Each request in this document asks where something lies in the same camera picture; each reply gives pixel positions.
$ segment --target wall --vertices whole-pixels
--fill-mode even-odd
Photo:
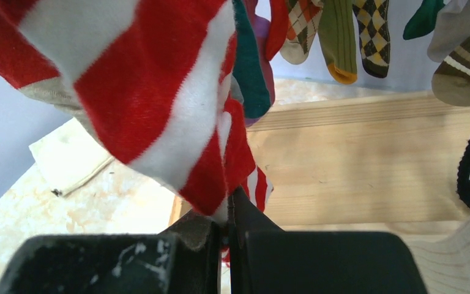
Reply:
[[[34,163],[28,145],[68,119],[51,105],[25,98],[0,77],[0,196]]]
[[[431,35],[416,40],[403,40],[403,30],[406,23],[420,6],[420,1],[390,0],[388,11],[389,31],[391,40],[390,70],[388,77],[379,79],[369,76],[361,66],[361,57],[357,50],[359,71],[358,80],[353,86],[380,88],[395,91],[419,91],[431,89],[431,76],[439,64],[431,61],[426,55]],[[260,0],[256,13],[270,19],[269,1]],[[357,23],[356,45],[359,48]],[[318,38],[315,38],[308,59],[301,65],[292,65],[285,61],[280,54],[271,61],[276,77],[310,78],[313,80],[335,83],[325,65],[321,54]]]

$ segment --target yellow and black argyle sock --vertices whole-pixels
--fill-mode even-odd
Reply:
[[[359,28],[359,46],[365,71],[386,78],[390,64],[389,0],[352,0]]]

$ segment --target sock toe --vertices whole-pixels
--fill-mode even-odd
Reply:
[[[363,59],[363,69],[372,77],[386,78],[388,75],[388,68],[388,66],[379,66],[368,59]]]
[[[290,64],[298,65],[302,64],[307,59],[309,53],[304,54],[302,45],[299,43],[286,41],[280,49],[280,55]]]
[[[470,81],[465,78],[436,73],[431,79],[435,97],[453,106],[470,106]]]
[[[339,69],[334,63],[329,64],[327,68],[329,69],[329,73],[334,78],[334,80],[341,84],[350,85],[357,80],[356,73],[347,72],[343,69]]]

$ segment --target red and white striped sock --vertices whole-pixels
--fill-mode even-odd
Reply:
[[[231,1],[0,0],[0,14],[54,64],[115,158],[227,220],[226,196],[256,168],[229,98]]]

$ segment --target marble floor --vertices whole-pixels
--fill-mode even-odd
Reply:
[[[394,94],[394,91],[360,88],[316,81],[275,79],[276,105]]]

